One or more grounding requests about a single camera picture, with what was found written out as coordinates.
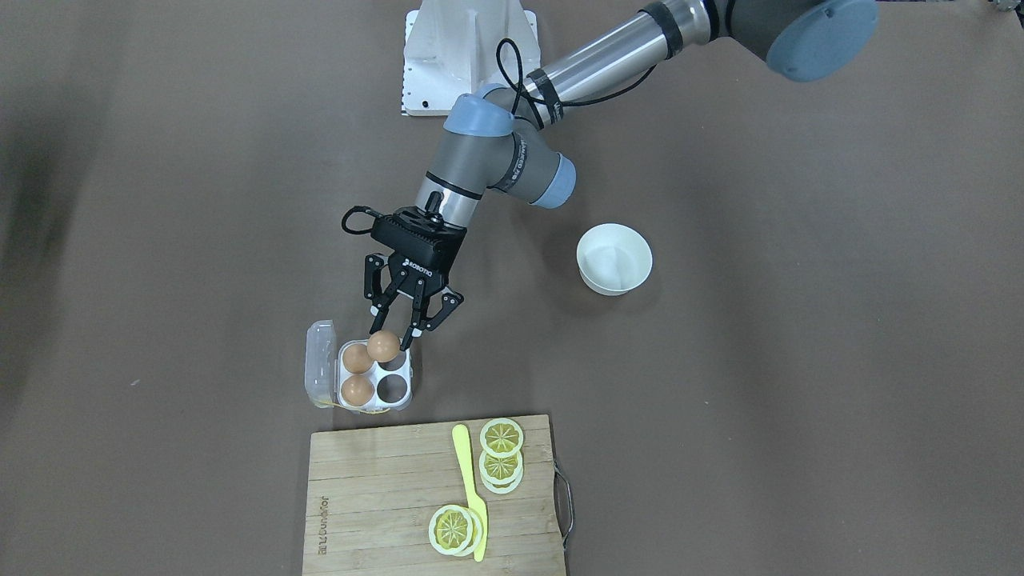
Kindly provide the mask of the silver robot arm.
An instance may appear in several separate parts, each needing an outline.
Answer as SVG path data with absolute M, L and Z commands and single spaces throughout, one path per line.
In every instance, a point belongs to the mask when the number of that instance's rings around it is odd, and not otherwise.
M 735 40 L 769 69 L 794 82 L 812 82 L 848 65 L 874 35 L 874 1 L 654 1 L 632 18 L 552 65 L 509 76 L 505 49 L 490 51 L 501 83 L 461 94 L 413 205 L 392 213 L 355 206 L 372 227 L 366 234 L 390 249 L 362 262 L 362 296 L 373 324 L 384 327 L 398 296 L 412 302 L 400 349 L 435 330 L 461 305 L 450 270 L 487 190 L 553 209 L 574 192 L 577 171 L 548 147 L 542 129 L 573 108 L 618 98 L 662 61 L 691 45 Z

